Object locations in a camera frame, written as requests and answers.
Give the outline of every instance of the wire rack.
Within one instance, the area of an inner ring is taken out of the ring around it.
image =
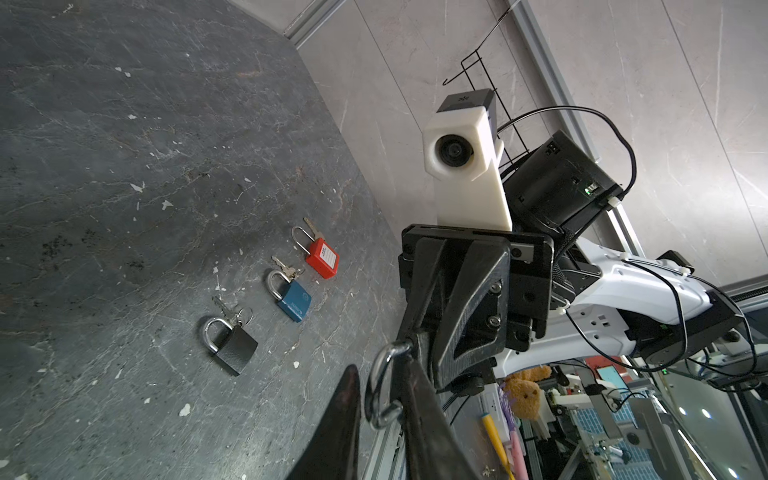
[[[501,107],[500,111],[497,111],[497,117],[499,115],[506,116],[506,121],[511,121],[512,116],[509,113],[509,110],[507,109],[507,105],[502,100],[501,96],[498,94],[498,88],[496,87],[496,83],[493,81],[493,78],[491,78],[491,74],[488,73],[488,69],[485,66],[485,62],[483,61],[483,57],[480,55],[480,48],[482,48],[483,44],[486,40],[488,40],[488,37],[491,36],[491,34],[496,31],[498,26],[504,21],[504,19],[509,15],[509,13],[512,11],[512,7],[508,8],[504,14],[499,17],[496,24],[491,28],[491,31],[488,32],[488,34],[482,39],[480,42],[480,45],[477,46],[475,50],[472,50],[469,55],[464,57],[463,60],[461,60],[460,64],[462,66],[462,70],[454,75],[451,78],[446,78],[442,84],[443,86],[446,86],[456,80],[457,78],[460,78],[461,76],[466,77],[467,81],[469,82],[469,86],[472,87],[472,90],[477,90],[475,87],[475,82],[472,81],[472,76],[470,75],[469,69],[474,67],[475,65],[480,65],[482,69],[482,74],[484,75],[484,79],[490,84],[491,89],[496,93],[496,101],[498,102],[498,105]],[[504,147],[504,155],[506,156],[506,161],[499,164],[498,168],[500,171],[502,171],[502,178],[505,178],[507,175],[511,174],[513,171],[517,170],[517,168],[522,165],[522,163],[528,159],[528,156],[530,156],[531,149],[528,147],[528,145],[525,143],[525,139],[520,135],[520,130],[518,130],[517,125],[511,126],[514,129],[514,137],[516,137],[518,140],[520,140],[520,145],[522,146],[523,151],[518,154],[510,155],[509,151],[507,149],[507,146]],[[501,138],[500,131],[496,134],[496,137]]]

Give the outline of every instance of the black bracket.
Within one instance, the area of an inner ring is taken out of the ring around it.
[[[408,306],[398,339],[430,333],[417,358],[437,390],[505,347],[525,351],[532,319],[546,321],[553,247],[545,235],[412,225],[402,251]]]

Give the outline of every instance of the camera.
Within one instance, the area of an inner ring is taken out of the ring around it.
[[[495,100],[488,88],[449,95],[422,129],[439,225],[512,230],[498,175],[504,142],[496,137]]]

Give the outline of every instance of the stuffed teddy bear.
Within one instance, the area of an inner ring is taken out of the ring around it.
[[[509,408],[516,417],[526,420],[538,418],[541,388],[536,382],[548,379],[551,374],[552,369],[544,365],[512,373],[504,379],[503,388],[509,397]]]

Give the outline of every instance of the padlock shackle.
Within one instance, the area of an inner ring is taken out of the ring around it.
[[[312,255],[312,254],[310,253],[310,251],[309,251],[309,250],[307,250],[307,249],[304,247],[304,245],[302,245],[301,243],[299,243],[299,241],[296,239],[296,229],[299,229],[299,230],[301,230],[301,231],[302,231],[302,233],[304,233],[304,235],[306,235],[306,237],[307,237],[307,238],[309,238],[310,240],[312,240],[313,242],[316,240],[316,238],[315,238],[315,237],[313,237],[312,235],[309,235],[309,234],[306,232],[306,230],[304,230],[302,227],[298,227],[298,226],[296,226],[296,227],[294,227],[294,228],[290,229],[290,236],[291,236],[291,238],[293,238],[293,242],[294,242],[296,245],[298,245],[298,246],[299,246],[299,248],[300,248],[301,250],[304,250],[304,252],[305,252],[307,255]]]
[[[217,317],[209,319],[207,322],[205,322],[205,324],[203,325],[203,328],[201,329],[201,334],[203,336],[203,344],[206,347],[208,347],[208,349],[211,352],[217,353],[219,351],[219,347],[217,347],[216,344],[213,342],[213,340],[210,339],[210,336],[208,336],[208,329],[214,323],[221,323],[222,325],[224,325],[226,328],[230,330],[234,330],[235,327],[230,325],[230,323],[227,322],[225,319],[221,319]]]
[[[272,280],[275,278],[275,276],[281,276],[283,280],[290,283],[290,279],[288,276],[283,273],[282,270],[272,270],[269,275],[266,276],[266,289],[272,293],[272,296],[277,299],[277,301],[280,301],[283,299],[283,296],[280,295],[280,293],[277,291],[277,288],[272,284]]]

